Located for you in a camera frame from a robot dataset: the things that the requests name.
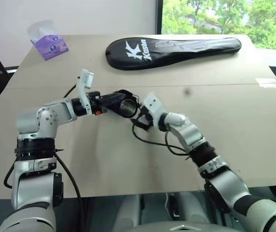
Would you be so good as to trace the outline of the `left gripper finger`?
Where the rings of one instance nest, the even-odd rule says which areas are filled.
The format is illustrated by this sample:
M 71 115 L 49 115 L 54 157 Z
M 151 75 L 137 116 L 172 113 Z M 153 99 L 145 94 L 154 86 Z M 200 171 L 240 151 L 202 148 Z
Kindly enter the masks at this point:
M 106 106 L 107 109 L 113 111 L 116 114 L 122 114 L 121 106 L 120 104 L 111 104 Z
M 111 93 L 101 96 L 101 104 L 105 107 L 119 104 L 126 97 L 123 93 Z

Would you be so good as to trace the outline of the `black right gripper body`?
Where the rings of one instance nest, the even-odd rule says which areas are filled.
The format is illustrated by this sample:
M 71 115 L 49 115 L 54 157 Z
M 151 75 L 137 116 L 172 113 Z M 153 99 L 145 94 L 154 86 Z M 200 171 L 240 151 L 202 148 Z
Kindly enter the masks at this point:
M 149 113 L 149 110 L 146 108 L 146 114 L 141 116 L 139 122 L 143 124 L 143 130 L 148 131 L 153 126 L 153 118 Z

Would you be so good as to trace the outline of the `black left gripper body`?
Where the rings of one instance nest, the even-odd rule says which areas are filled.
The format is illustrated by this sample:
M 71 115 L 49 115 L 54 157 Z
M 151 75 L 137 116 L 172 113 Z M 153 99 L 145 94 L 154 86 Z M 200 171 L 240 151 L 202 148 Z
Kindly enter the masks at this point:
M 107 108 L 101 103 L 101 95 L 99 91 L 91 91 L 87 93 L 90 102 L 92 114 L 98 116 L 107 112 Z

